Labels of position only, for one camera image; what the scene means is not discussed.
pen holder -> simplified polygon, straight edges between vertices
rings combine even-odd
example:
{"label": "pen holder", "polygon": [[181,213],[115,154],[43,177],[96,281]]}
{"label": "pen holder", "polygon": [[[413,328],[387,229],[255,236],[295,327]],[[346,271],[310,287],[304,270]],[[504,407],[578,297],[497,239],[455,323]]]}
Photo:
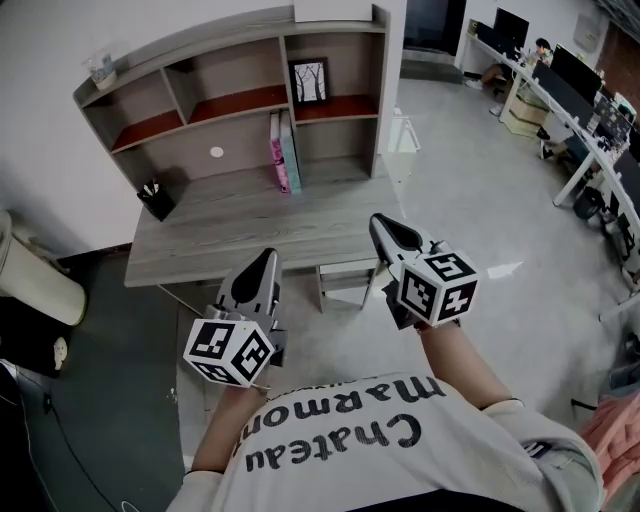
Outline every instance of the pen holder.
{"label": "pen holder", "polygon": [[169,215],[171,210],[176,206],[173,199],[167,194],[167,190],[155,181],[147,183],[143,189],[138,192],[138,197],[147,207],[147,210],[160,222],[166,219],[167,215]]}

white t-shirt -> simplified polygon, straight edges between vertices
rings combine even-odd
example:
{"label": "white t-shirt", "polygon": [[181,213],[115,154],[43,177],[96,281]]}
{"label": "white t-shirt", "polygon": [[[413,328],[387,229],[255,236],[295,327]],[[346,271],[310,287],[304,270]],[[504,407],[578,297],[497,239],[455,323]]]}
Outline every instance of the white t-shirt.
{"label": "white t-shirt", "polygon": [[590,512],[603,499],[594,453],[566,427],[517,400],[479,411],[432,377],[392,374],[270,400],[224,475],[187,474],[169,511]]}

forearm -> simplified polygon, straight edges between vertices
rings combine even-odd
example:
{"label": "forearm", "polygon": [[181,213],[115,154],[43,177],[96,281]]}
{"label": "forearm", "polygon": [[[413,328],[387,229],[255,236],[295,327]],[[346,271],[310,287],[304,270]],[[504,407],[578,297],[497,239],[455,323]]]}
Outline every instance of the forearm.
{"label": "forearm", "polygon": [[482,409],[512,398],[507,387],[454,323],[426,329],[420,333],[420,338],[436,378],[457,389],[471,405]]}
{"label": "forearm", "polygon": [[266,402],[266,391],[227,387],[200,442],[191,470],[224,472],[242,428]]}

white desk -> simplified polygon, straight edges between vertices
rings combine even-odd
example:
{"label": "white desk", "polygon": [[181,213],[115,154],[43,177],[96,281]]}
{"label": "white desk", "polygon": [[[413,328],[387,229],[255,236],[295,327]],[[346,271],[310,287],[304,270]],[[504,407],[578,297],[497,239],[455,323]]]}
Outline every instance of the white desk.
{"label": "white desk", "polygon": [[[640,240],[640,217],[638,217],[638,213],[636,211],[633,202],[629,195],[625,192],[622,183],[620,182],[620,178],[617,176],[616,172],[613,169],[613,164],[609,155],[604,153],[598,145],[596,140],[589,135],[578,123],[577,119],[573,118],[562,106],[560,106],[551,95],[538,84],[538,82],[532,76],[532,70],[530,68],[523,68],[518,65],[517,62],[514,62],[506,57],[506,55],[502,55],[498,53],[496,50],[491,48],[488,44],[480,41],[475,35],[467,33],[467,45],[474,44],[477,48],[482,50],[487,55],[491,56],[493,59],[497,60],[501,64],[506,64],[511,68],[515,73],[513,87],[511,88],[511,92],[509,93],[509,97],[505,102],[504,109],[502,111],[502,115],[500,116],[500,121],[504,122],[505,113],[509,111],[513,101],[516,97],[516,93],[518,92],[518,88],[522,84],[523,81],[526,81],[531,89],[543,100],[547,102],[551,111],[558,116],[560,121],[567,124],[575,133],[580,137],[586,148],[589,150],[589,155],[584,159],[578,170],[571,176],[571,179],[567,182],[567,184],[563,187],[563,189],[558,193],[558,195],[554,198],[553,204],[554,206],[560,206],[564,200],[567,198],[569,193],[576,187],[578,182],[582,179],[582,177],[587,173],[591,164],[596,161],[602,168],[602,173],[604,179],[606,180],[609,188],[618,199],[620,203],[620,213],[624,213],[629,221],[629,229],[633,233],[636,240]],[[631,307],[633,304],[640,302],[640,293],[632,294],[628,299],[619,303],[615,308],[602,313],[599,315],[600,321],[607,320],[618,313],[621,313],[625,309]]]}

bookshelf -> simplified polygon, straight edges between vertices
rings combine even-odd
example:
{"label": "bookshelf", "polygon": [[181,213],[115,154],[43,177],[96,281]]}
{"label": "bookshelf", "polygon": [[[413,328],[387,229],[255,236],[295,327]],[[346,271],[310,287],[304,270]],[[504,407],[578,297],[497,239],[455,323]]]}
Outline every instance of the bookshelf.
{"label": "bookshelf", "polygon": [[[295,23],[287,7],[216,20],[118,59],[112,86],[99,91],[87,79],[74,100],[136,192],[152,178],[184,189],[272,169],[276,180],[269,118],[280,110],[291,115],[303,194],[336,161],[371,177],[388,43],[388,14],[373,14]],[[328,62],[329,101],[294,107],[288,62],[316,57]]]}

